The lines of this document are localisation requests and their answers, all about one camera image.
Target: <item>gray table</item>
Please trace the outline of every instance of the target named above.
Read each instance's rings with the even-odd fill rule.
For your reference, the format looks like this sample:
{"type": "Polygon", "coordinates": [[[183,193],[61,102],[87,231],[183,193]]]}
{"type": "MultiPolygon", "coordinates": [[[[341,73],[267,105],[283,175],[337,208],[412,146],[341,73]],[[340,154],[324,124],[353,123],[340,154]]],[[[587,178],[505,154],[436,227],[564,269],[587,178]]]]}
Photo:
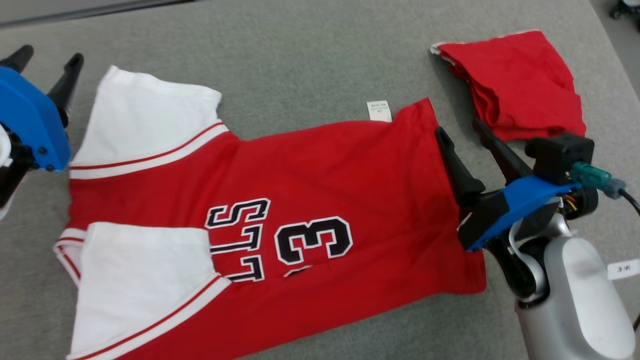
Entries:
{"type": "MultiPolygon", "coordinates": [[[[499,170],[470,127],[464,82],[427,49],[529,28],[542,29],[573,71],[595,163],[640,197],[640,104],[581,0],[216,0],[0,31],[0,53],[33,44],[36,56],[24,74],[44,89],[69,56],[85,55],[68,129],[75,151],[98,81],[114,64],[219,90],[220,117],[245,139],[366,118],[366,101],[386,99],[395,113],[430,97],[473,174],[499,188],[499,170]]],[[[75,286],[51,252],[67,205],[66,174],[33,174],[0,223],[2,359],[67,354],[75,286]]],[[[605,262],[640,256],[640,221],[624,202],[604,199],[574,227],[605,262]]],[[[483,294],[434,296],[251,358],[525,359],[513,298],[488,256],[487,271],[483,294]]],[[[616,287],[635,316],[640,278],[616,287]]]]}

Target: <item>white care label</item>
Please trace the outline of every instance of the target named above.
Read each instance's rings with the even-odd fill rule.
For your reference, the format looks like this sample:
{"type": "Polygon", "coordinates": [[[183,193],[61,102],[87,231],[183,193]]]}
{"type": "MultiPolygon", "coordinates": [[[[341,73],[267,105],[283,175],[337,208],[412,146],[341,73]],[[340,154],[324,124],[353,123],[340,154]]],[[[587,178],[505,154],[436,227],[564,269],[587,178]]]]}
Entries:
{"type": "Polygon", "coordinates": [[[369,109],[369,119],[391,122],[391,110],[386,100],[367,101],[367,109],[369,109]]]}
{"type": "Polygon", "coordinates": [[[607,266],[609,280],[624,279],[640,274],[640,259],[620,261],[607,266]]]}

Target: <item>red jersey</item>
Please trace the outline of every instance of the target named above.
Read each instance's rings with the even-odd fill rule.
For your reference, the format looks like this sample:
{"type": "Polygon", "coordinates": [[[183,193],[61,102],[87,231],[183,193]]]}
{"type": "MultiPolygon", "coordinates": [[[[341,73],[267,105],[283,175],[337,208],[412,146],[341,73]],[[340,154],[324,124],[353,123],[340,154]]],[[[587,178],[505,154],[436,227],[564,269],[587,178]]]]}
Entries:
{"type": "Polygon", "coordinates": [[[228,359],[484,290],[482,254],[456,239],[427,99],[392,123],[242,141],[215,114],[219,93],[180,86],[194,85],[116,68],[100,84],[54,248],[79,285],[70,359],[228,359]],[[173,90],[214,104],[167,121],[185,106],[173,90]],[[104,115],[114,108],[135,114],[104,115]]]}

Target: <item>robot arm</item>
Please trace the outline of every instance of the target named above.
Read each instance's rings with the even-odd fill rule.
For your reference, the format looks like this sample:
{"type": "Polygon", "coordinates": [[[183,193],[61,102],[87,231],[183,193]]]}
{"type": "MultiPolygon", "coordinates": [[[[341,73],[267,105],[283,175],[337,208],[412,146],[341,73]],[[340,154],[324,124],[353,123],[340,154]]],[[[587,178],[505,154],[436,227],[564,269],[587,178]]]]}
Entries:
{"type": "Polygon", "coordinates": [[[71,156],[65,128],[83,56],[71,57],[47,95],[20,74],[32,56],[25,45],[0,60],[0,220],[28,171],[62,171],[71,156]]]}
{"type": "Polygon", "coordinates": [[[597,170],[588,165],[590,139],[564,133],[532,140],[525,150],[536,159],[531,169],[482,122],[476,120],[474,129],[499,164],[506,187],[483,193],[484,185],[464,167],[446,132],[436,130],[460,206],[458,239],[467,251],[488,250],[502,268],[516,297],[529,358],[631,359],[634,330],[606,267],[567,224],[595,210],[596,187],[619,197],[624,183],[590,172],[597,170]]]}

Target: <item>folded red cloth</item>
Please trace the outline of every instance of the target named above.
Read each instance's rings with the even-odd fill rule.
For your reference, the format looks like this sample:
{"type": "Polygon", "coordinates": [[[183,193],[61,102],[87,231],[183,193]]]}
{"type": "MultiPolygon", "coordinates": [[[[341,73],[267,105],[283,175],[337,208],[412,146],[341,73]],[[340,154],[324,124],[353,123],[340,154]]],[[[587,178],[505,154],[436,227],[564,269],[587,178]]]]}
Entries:
{"type": "Polygon", "coordinates": [[[540,31],[467,44],[440,43],[431,52],[469,83],[478,117],[501,139],[584,136],[573,76],[540,31]]]}

